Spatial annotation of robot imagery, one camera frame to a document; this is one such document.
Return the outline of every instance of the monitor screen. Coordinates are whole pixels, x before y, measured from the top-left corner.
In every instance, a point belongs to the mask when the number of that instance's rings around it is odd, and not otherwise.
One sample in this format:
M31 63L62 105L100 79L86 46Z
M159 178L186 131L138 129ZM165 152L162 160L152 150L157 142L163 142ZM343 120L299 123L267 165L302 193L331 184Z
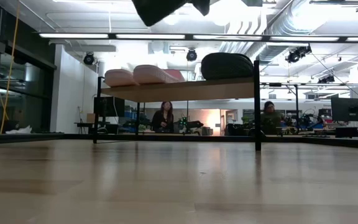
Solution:
M331 98L334 121L358 121L358 99Z

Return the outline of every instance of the shelf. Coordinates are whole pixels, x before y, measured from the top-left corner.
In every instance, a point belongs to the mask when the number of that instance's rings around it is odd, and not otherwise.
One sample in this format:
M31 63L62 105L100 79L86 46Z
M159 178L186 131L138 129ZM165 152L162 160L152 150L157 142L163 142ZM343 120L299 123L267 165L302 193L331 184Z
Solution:
M103 88L101 93L138 103L253 98L253 78Z

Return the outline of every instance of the white wall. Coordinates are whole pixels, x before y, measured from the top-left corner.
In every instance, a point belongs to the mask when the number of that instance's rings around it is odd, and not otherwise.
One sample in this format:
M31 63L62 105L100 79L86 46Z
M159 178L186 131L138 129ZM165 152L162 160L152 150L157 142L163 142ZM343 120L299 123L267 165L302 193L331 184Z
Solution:
M93 112L98 74L65 52L62 45L56 46L55 65L50 131L78 133L74 124L80 122L78 107L86 121L86 114Z

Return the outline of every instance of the equipment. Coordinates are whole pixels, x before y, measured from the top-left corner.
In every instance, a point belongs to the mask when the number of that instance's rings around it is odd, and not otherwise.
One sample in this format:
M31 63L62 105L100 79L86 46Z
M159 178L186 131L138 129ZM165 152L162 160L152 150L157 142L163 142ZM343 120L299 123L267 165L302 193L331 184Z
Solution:
M195 49L189 49L186 56L187 61L194 62L197 59L197 53Z
M94 65L96 64L97 59L93 56L93 52L87 52L84 57L84 64L85 65Z
M288 63L298 62L301 58L305 57L306 54L311 53L310 45L307 47L297 47L295 50L291 50L290 54L285 58Z
M97 98L94 98L94 109L99 105L99 114L105 117L124 117L125 101L120 98L114 99L114 97L101 97L100 104L98 104Z
M201 61L201 73L206 80L252 77L253 64L242 54L211 53Z
M358 121L358 99L331 98L334 121Z

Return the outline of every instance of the black bag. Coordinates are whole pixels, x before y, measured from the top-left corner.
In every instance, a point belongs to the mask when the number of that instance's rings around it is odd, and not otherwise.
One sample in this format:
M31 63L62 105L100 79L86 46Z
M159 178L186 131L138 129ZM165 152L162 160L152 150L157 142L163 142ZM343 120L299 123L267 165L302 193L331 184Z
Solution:
M201 73L206 80L253 77L254 66L242 54L212 53L201 61Z
M186 4L187 0L132 0L136 11L146 26L152 26ZM192 0L194 7L206 16L209 0Z

